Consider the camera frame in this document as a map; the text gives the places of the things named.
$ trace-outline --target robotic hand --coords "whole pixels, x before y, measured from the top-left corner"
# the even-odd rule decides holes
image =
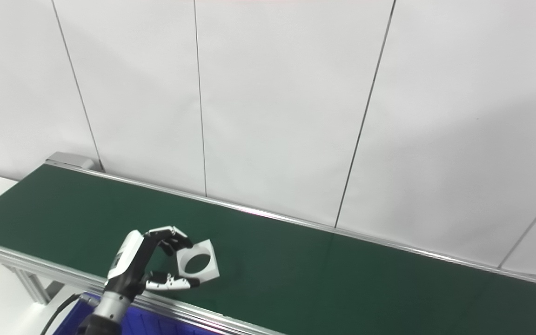
[[[100,304],[78,328],[78,335],[121,335],[121,319],[136,295],[146,290],[183,290],[200,285],[196,278],[161,272],[145,274],[156,247],[168,256],[191,248],[192,242],[177,227],[151,229],[144,234],[131,231],[119,248],[107,275]]]

